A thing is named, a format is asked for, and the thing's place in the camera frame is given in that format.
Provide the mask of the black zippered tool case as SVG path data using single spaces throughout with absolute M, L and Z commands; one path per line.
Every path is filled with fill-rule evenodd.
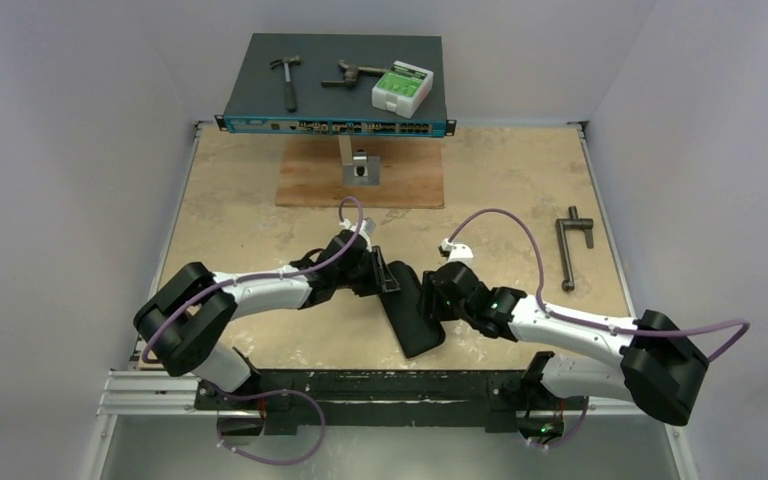
M 413 359 L 443 344 L 442 325 L 422 313 L 422 285 L 415 270 L 396 260 L 387 265 L 398 284 L 378 298 L 405 358 Z

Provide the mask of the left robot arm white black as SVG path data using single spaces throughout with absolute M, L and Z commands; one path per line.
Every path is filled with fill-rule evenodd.
M 400 288 L 381 249 L 344 229 L 324 248 L 275 270 L 229 274 L 201 262 L 182 267 L 135 314 L 133 326 L 172 377 L 193 374 L 219 389 L 232 408 L 257 399 L 257 373 L 220 340 L 234 320 L 273 310 L 303 310 L 347 289 L 358 297 Z

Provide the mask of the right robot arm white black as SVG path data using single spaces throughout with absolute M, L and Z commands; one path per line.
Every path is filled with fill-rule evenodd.
M 423 274 L 420 310 L 432 321 L 460 320 L 481 335 L 539 343 L 521 381 L 524 399 L 602 397 L 631 402 L 650 417 L 685 426 L 710 362 L 665 314 L 599 316 L 540 302 L 510 287 L 488 287 L 462 262 Z

